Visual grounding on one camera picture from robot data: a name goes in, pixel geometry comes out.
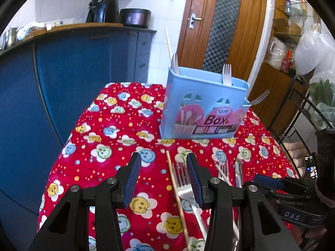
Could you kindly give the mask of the silver metal fork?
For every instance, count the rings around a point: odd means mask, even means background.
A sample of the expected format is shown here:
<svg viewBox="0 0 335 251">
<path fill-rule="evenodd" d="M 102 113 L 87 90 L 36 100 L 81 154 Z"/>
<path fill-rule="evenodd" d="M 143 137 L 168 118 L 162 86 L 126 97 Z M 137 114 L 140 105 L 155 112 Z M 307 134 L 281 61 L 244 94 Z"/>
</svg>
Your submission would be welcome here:
<svg viewBox="0 0 335 251">
<path fill-rule="evenodd" d="M 207 227 L 201 217 L 200 208 L 195 201 L 190 179 L 188 177 L 187 167 L 184 162 L 172 164 L 173 175 L 176 176 L 177 194 L 182 200 L 188 201 L 191 210 L 198 222 L 199 229 L 204 240 L 207 238 Z"/>
</svg>

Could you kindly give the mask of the brown wooden chopstick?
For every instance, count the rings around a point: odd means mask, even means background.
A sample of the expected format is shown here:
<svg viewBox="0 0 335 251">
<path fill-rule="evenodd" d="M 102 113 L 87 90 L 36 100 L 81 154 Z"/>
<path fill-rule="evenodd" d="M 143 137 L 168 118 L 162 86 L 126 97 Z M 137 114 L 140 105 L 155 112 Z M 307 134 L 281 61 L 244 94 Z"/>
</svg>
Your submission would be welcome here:
<svg viewBox="0 0 335 251">
<path fill-rule="evenodd" d="M 175 192 L 175 199 L 176 199 L 176 202 L 177 202 L 179 216 L 180 216 L 180 219 L 181 219 L 183 233 L 184 233 L 184 238 L 185 238 L 185 241 L 186 241 L 186 249 L 187 249 L 187 251 L 190 251 L 191 250 L 190 239 L 189 239 L 189 236 L 188 236 L 187 225 L 186 225 L 183 209 L 182 209 L 181 202 L 180 202 L 180 197 L 179 197 L 178 192 L 177 192 L 177 184 L 176 184 L 176 180 L 175 180 L 175 176 L 174 176 L 174 170 L 173 170 L 173 165 L 172 165 L 172 162 L 171 162 L 171 157 L 170 157 L 169 151 L 166 151 L 166 156 L 167 156 L 167 162 L 168 162 L 169 172 L 170 172 L 170 176 L 171 176 L 171 183 L 172 183 L 172 186 L 173 186 L 173 190 Z"/>
</svg>

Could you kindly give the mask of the white plastic spoon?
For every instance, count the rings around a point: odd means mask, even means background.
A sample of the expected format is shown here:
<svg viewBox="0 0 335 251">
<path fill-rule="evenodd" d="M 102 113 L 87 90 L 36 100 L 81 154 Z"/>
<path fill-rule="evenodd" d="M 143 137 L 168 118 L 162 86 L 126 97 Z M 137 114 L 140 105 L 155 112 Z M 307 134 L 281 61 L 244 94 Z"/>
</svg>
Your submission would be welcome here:
<svg viewBox="0 0 335 251">
<path fill-rule="evenodd" d="M 178 56 L 177 53 L 174 53 L 171 58 L 171 69 L 174 71 L 176 75 L 179 75 L 179 68 L 178 68 Z"/>
</svg>

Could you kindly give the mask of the light wooden chopstick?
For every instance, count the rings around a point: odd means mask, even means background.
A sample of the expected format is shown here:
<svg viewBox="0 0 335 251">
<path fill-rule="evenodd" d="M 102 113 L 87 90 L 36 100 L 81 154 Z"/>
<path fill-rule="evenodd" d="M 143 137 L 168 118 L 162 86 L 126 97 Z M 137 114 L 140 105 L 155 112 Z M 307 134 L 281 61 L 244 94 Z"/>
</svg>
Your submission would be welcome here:
<svg viewBox="0 0 335 251">
<path fill-rule="evenodd" d="M 167 47 L 168 47 L 168 52 L 169 52 L 169 58 L 170 58 L 170 61 L 172 62 L 173 54 L 171 51 L 171 44 L 170 44 L 169 33 L 167 30 L 167 27 L 165 27 L 165 36 L 166 36 L 166 42 L 167 42 Z"/>
</svg>

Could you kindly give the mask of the blue kitchen counter cabinet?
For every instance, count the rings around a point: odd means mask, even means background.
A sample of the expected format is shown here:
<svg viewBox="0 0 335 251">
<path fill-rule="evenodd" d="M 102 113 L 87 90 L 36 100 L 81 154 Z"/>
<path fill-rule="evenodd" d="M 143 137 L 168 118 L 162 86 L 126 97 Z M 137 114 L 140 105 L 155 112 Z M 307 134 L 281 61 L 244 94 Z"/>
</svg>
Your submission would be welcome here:
<svg viewBox="0 0 335 251">
<path fill-rule="evenodd" d="M 145 82 L 155 32 L 74 28 L 1 53 L 1 250 L 27 250 L 46 181 L 81 113 L 110 82 Z"/>
</svg>

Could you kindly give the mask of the white plastic stick utensil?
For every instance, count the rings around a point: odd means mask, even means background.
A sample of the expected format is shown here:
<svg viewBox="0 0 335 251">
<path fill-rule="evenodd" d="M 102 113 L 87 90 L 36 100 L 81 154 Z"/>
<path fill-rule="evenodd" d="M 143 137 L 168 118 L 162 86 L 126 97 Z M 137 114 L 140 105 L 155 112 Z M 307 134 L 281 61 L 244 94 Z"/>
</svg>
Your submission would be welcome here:
<svg viewBox="0 0 335 251">
<path fill-rule="evenodd" d="M 227 161 L 225 163 L 218 162 L 215 164 L 215 168 L 218 170 L 218 178 L 222 179 L 229 186 L 232 186 L 229 179 L 228 162 Z M 234 241 L 239 241 L 239 229 L 234 219 L 233 219 L 233 234 L 234 234 L 233 238 Z"/>
</svg>

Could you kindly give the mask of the dark metal spoon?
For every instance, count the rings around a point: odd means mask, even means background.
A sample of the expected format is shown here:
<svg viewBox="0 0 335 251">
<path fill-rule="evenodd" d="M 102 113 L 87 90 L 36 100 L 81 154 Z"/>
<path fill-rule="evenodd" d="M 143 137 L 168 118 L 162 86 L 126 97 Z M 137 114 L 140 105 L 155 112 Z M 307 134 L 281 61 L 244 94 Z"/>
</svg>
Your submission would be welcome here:
<svg viewBox="0 0 335 251">
<path fill-rule="evenodd" d="M 242 162 L 239 158 L 235 160 L 235 183 L 238 188 L 243 186 Z"/>
</svg>

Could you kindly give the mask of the bag of green vegetables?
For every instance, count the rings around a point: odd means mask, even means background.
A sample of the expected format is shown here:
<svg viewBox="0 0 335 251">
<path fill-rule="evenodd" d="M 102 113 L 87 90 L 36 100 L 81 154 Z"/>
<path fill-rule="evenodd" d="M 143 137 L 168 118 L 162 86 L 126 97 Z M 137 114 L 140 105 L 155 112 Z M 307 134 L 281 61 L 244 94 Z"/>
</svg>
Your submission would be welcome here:
<svg viewBox="0 0 335 251">
<path fill-rule="evenodd" d="M 334 71 L 317 73 L 309 81 L 309 95 L 313 105 L 326 120 L 314 109 L 312 119 L 320 129 L 334 129 Z"/>
</svg>

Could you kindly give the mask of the red smiley-flower tablecloth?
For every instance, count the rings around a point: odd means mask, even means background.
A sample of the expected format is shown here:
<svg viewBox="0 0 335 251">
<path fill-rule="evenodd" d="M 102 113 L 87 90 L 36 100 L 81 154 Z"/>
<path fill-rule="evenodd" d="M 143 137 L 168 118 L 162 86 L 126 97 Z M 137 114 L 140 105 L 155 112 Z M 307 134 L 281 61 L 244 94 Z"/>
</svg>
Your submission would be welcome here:
<svg viewBox="0 0 335 251">
<path fill-rule="evenodd" d="M 165 88 L 145 83 L 109 83 L 83 112 L 50 172 L 39 208 L 39 223 L 73 185 L 89 188 L 127 165 L 133 152 L 141 155 L 141 171 L 134 197 L 118 212 L 125 250 L 187 250 L 166 151 L 171 162 L 186 161 L 189 153 L 216 176 L 217 162 L 228 162 L 235 183 L 234 164 L 242 162 L 244 181 L 256 174 L 295 177 L 296 172 L 265 129 L 248 110 L 230 139 L 162 139 L 159 125 Z M 191 250 L 205 241 L 188 201 L 182 201 Z"/>
</svg>

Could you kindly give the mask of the white fork in box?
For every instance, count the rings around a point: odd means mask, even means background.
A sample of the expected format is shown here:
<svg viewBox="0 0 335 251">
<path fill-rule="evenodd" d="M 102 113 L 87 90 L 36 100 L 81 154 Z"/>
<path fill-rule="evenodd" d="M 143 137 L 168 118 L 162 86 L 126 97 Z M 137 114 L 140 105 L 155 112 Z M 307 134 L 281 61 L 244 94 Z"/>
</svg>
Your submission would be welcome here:
<svg viewBox="0 0 335 251">
<path fill-rule="evenodd" d="M 225 86 L 232 85 L 232 66 L 231 64 L 224 64 L 222 71 L 222 83 Z"/>
</svg>

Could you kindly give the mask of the clear plastic jug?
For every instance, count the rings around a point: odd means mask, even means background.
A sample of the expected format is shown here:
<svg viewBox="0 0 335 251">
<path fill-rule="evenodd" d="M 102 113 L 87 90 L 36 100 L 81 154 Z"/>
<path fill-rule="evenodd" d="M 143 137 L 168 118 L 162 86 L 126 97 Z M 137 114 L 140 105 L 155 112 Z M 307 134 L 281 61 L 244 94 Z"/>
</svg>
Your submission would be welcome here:
<svg viewBox="0 0 335 251">
<path fill-rule="evenodd" d="M 281 69 L 282 61 L 287 53 L 287 45 L 279 40 L 277 37 L 273 37 L 269 45 L 267 54 L 268 64 L 277 69 Z"/>
</svg>

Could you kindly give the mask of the glass jar on shelf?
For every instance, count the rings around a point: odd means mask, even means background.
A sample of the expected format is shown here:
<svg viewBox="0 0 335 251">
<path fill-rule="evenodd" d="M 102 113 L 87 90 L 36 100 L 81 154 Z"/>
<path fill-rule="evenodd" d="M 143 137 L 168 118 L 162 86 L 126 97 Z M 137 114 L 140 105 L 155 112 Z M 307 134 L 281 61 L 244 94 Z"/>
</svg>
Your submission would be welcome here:
<svg viewBox="0 0 335 251">
<path fill-rule="evenodd" d="M 291 7 L 291 1 L 285 0 L 285 7 L 284 7 L 285 14 L 288 16 L 292 15 L 292 7 Z"/>
</svg>

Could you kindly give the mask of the wooden door with glass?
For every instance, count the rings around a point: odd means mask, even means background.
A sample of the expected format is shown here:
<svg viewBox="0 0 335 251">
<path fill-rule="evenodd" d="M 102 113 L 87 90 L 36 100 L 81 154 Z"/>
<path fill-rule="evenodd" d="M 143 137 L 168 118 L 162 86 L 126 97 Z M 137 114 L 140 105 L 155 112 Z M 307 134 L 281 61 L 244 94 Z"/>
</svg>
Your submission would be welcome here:
<svg viewBox="0 0 335 251">
<path fill-rule="evenodd" d="M 247 81 L 254 65 L 266 11 L 266 0 L 186 0 L 178 40 L 180 66 L 232 75 Z M 191 13 L 202 18 L 188 28 Z"/>
</svg>

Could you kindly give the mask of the white cloth on counter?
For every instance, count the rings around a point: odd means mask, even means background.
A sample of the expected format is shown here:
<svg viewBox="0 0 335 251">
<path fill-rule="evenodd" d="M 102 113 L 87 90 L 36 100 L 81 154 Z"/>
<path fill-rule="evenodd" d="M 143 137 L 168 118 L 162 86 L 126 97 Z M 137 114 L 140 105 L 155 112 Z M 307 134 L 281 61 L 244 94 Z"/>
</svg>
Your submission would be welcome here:
<svg viewBox="0 0 335 251">
<path fill-rule="evenodd" d="M 17 40 L 22 41 L 34 31 L 46 29 L 45 23 L 31 22 L 17 30 Z"/>
</svg>

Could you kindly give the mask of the black air fryer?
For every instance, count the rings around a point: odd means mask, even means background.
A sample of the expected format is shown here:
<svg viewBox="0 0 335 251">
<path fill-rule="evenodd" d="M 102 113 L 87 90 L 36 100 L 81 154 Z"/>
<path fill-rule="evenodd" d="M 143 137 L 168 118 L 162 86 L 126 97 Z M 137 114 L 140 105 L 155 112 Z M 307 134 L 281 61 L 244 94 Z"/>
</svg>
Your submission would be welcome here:
<svg viewBox="0 0 335 251">
<path fill-rule="evenodd" d="M 86 23 L 116 23 L 118 0 L 91 0 Z"/>
</svg>

